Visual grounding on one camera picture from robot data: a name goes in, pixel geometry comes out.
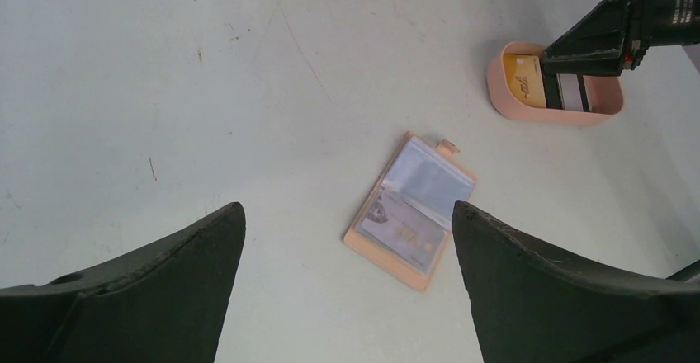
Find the gold credit card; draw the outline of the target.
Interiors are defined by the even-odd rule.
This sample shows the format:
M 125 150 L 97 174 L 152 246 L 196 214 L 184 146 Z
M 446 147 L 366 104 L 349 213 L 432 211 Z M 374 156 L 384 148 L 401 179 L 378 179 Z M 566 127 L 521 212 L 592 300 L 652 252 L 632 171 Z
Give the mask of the gold credit card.
M 547 108 L 540 59 L 533 54 L 504 54 L 506 83 L 513 96 L 525 106 Z

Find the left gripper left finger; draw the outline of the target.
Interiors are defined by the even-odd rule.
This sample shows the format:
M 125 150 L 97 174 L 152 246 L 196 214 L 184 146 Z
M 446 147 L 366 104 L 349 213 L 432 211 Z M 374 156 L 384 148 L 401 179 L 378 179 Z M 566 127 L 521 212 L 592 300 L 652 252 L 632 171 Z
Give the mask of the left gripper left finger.
M 109 261 L 2 289 L 2 361 L 212 362 L 245 234 L 230 203 Z

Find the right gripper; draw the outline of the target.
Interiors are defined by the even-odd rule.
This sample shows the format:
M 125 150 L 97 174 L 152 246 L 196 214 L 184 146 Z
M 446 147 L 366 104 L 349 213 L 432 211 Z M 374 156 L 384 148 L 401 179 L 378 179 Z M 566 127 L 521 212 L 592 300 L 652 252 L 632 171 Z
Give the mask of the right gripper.
M 602 0 L 542 52 L 549 74 L 617 77 L 651 47 L 657 0 Z

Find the grey silver credit card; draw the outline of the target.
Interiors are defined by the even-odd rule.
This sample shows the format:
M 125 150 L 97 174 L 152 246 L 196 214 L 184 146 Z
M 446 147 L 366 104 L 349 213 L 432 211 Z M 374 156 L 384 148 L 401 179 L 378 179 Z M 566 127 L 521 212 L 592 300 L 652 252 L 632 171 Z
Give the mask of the grey silver credit card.
M 359 231 L 425 274 L 447 236 L 445 228 L 383 188 L 360 220 Z

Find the beige leather card holder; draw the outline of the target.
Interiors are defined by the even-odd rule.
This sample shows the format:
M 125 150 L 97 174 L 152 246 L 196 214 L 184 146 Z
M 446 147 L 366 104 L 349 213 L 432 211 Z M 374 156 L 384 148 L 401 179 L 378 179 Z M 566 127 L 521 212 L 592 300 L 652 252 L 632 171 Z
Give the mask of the beige leather card holder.
M 406 133 L 343 242 L 409 287 L 424 292 L 452 238 L 452 211 L 475 189 L 473 172 L 447 139 Z

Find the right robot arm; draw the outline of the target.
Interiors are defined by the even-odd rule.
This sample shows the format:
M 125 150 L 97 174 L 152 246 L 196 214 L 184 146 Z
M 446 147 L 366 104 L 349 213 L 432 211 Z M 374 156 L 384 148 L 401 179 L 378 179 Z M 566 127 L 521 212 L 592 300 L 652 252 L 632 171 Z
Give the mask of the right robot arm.
M 602 0 L 541 54 L 553 74 L 617 77 L 651 47 L 699 43 L 699 0 Z

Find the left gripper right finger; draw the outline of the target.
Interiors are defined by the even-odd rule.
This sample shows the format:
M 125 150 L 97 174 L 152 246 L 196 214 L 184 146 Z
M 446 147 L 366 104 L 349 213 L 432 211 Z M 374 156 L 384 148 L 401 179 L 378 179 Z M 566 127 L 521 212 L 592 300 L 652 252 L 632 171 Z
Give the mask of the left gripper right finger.
M 468 202 L 452 231 L 484 361 L 698 361 L 699 283 L 590 260 Z

